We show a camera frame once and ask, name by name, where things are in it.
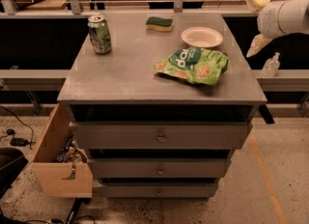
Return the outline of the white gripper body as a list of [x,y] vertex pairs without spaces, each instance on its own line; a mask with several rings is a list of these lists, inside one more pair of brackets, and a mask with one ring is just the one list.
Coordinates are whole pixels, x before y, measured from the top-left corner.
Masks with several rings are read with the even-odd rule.
[[279,22],[279,15],[284,4],[285,1],[270,2],[259,12],[258,30],[266,38],[276,39],[285,35]]

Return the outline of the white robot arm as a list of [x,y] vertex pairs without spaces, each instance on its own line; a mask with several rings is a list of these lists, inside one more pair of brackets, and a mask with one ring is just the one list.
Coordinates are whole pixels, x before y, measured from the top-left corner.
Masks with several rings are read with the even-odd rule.
[[254,37],[246,56],[258,54],[272,40],[294,34],[309,34],[309,0],[244,0],[251,13],[257,14],[259,34]]

